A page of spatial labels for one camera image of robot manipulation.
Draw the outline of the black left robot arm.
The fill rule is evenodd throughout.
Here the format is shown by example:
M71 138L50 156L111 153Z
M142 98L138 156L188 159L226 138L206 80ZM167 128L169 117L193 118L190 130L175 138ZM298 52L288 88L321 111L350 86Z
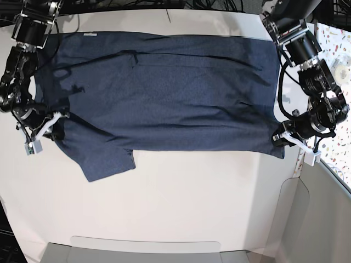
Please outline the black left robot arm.
M276 147L297 145L305 151L305 141L313 136L320 139L335 137L336 125L346 120L349 106L342 89L324 59L316 37L309 30L306 18L319 1L267 1L261 21L271 36L279 56L285 58L278 81L278 105L287 118L273 134ZM297 66L298 84L309 96L311 108L298 116L288 113L282 103L282 86L286 69Z

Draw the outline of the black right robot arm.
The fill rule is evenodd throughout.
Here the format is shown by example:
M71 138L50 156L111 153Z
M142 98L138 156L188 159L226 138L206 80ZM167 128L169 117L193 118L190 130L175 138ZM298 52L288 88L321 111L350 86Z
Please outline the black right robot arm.
M13 16L12 40L16 42L1 77L1 112L12 114L27 143L38 141L43 136L51 140L62 140L65 136L57 122L68 114L36 102L29 92L31 77L48 64L39 63L38 51L44 48L52 29L58 28L56 19L63 3L1 3L1 16Z

